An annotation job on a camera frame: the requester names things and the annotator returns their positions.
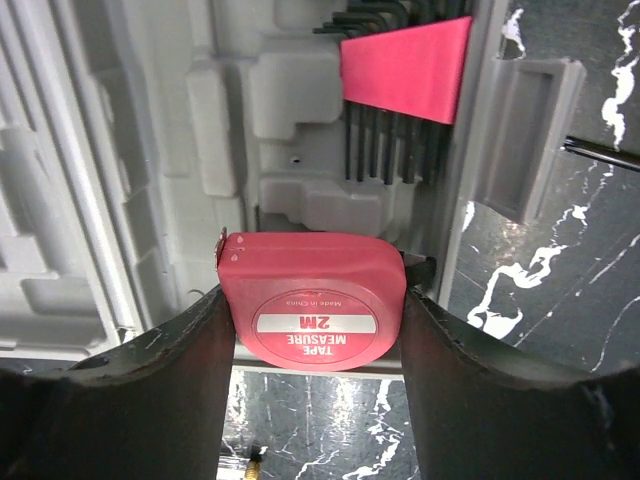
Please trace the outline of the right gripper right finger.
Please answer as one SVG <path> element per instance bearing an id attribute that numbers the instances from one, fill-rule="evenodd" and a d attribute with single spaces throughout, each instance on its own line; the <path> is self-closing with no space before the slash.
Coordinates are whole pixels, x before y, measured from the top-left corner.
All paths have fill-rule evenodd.
<path id="1" fill-rule="evenodd" d="M 401 364 L 425 479 L 635 479 L 639 370 L 593 375 L 406 297 Z"/>

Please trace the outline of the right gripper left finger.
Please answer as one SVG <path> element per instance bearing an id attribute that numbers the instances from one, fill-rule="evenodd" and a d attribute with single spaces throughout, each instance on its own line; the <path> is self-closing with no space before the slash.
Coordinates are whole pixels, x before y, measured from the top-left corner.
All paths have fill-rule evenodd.
<path id="1" fill-rule="evenodd" d="M 220 289 L 68 369 L 1 373 L 5 479 L 212 479 L 235 330 Z"/>

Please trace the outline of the red tape measure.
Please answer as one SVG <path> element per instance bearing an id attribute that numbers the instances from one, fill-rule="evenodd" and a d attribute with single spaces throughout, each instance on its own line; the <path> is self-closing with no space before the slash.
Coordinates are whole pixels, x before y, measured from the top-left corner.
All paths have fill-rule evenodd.
<path id="1" fill-rule="evenodd" d="M 280 368 L 337 372 L 386 354 L 407 290 L 400 252 L 369 236 L 223 232 L 216 272 L 239 341 Z"/>

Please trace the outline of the grey plastic tool case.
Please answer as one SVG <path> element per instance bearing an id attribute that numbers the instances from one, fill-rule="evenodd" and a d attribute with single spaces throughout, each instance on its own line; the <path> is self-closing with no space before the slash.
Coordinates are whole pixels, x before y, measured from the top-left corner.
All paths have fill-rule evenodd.
<path id="1" fill-rule="evenodd" d="M 344 176 L 339 43 L 350 1 L 1 5 L 1 357 L 79 362 L 218 282 L 229 231 L 338 231 L 437 261 L 447 305 L 463 204 L 534 220 L 586 76 L 471 2 L 448 155 L 432 184 Z"/>

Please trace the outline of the red hex key set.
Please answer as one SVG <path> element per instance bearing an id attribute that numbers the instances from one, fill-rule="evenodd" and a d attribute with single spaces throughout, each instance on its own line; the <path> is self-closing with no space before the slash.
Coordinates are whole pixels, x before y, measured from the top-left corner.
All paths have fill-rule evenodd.
<path id="1" fill-rule="evenodd" d="M 434 183 L 450 148 L 469 1 L 350 1 L 314 28 L 339 43 L 344 176 Z"/>

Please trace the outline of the clear test pen screwdriver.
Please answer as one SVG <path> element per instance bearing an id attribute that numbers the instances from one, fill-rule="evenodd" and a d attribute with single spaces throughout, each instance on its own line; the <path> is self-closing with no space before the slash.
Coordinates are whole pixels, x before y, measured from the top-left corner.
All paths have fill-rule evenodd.
<path id="1" fill-rule="evenodd" d="M 264 460 L 267 446 L 252 446 L 248 453 L 248 462 L 244 471 L 244 480 L 259 480 L 261 465 Z"/>

